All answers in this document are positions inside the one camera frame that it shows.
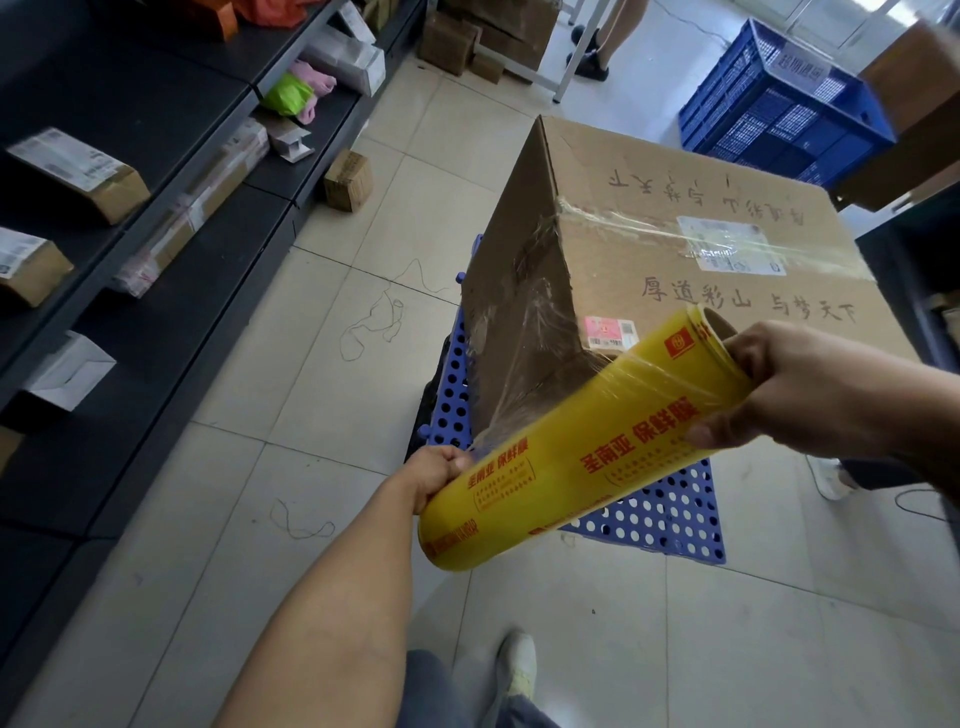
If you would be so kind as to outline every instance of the red logo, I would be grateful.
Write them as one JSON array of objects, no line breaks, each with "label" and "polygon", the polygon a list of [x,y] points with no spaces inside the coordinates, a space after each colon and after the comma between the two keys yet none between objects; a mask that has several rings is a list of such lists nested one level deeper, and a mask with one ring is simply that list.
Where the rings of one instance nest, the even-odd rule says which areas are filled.
[{"label": "red logo", "polygon": [[682,353],[693,349],[693,337],[686,327],[681,328],[673,336],[667,338],[663,344],[666,346],[666,352],[670,354],[671,359],[676,359]]}]

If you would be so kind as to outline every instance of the green plastic bag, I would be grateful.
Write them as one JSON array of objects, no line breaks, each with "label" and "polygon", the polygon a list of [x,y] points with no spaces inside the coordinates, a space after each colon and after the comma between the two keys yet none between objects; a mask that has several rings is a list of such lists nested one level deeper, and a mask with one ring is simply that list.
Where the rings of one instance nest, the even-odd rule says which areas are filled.
[{"label": "green plastic bag", "polygon": [[270,93],[263,97],[260,106],[276,111],[280,116],[296,116],[312,96],[313,89],[310,86],[292,73],[284,73]]}]

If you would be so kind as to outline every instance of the gray pants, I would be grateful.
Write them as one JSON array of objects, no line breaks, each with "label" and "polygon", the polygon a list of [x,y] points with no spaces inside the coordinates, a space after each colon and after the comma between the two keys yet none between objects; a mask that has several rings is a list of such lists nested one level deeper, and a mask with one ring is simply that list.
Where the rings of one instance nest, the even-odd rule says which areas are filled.
[{"label": "gray pants", "polygon": [[[467,711],[440,659],[423,649],[407,652],[407,675],[396,728],[471,728]],[[496,728],[559,728],[523,695],[503,701]]]}]

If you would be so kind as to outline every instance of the yellow plastic wrap roll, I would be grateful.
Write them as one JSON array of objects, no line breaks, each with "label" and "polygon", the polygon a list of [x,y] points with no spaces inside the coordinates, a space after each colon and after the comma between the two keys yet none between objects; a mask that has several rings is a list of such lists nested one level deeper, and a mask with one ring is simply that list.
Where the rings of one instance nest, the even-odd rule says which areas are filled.
[{"label": "yellow plastic wrap roll", "polygon": [[684,434],[753,384],[721,343],[735,330],[689,305],[427,504],[420,546],[441,569],[478,566],[711,454]]}]

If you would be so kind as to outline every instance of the person's left arm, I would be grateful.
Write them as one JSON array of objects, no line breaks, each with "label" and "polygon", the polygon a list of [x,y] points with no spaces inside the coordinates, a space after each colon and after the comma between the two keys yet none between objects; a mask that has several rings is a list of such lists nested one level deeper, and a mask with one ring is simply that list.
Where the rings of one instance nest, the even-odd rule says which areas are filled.
[{"label": "person's left arm", "polygon": [[418,450],[286,596],[214,725],[392,728],[413,598],[413,516],[460,474],[452,446]]}]

